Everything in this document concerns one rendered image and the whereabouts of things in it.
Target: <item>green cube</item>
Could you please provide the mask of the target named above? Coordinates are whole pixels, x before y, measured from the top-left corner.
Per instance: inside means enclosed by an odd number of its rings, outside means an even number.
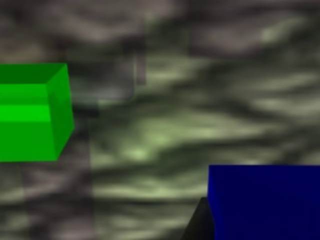
[[[66,64],[0,64],[0,162],[57,161],[74,127]]]

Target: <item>blue block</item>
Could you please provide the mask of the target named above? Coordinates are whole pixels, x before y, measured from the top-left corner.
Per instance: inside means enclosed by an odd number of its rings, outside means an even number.
[[[320,240],[320,166],[211,165],[214,240]]]

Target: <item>rectangular block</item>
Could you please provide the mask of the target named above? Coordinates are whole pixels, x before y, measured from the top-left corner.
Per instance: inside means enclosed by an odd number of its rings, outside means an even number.
[[[214,240],[320,239],[320,166],[211,165]]]
[[[64,63],[0,65],[0,162],[56,161],[74,130]]]

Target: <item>blue surface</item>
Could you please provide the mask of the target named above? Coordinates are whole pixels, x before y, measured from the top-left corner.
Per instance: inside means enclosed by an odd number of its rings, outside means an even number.
[[[320,240],[320,166],[211,165],[214,240]]]

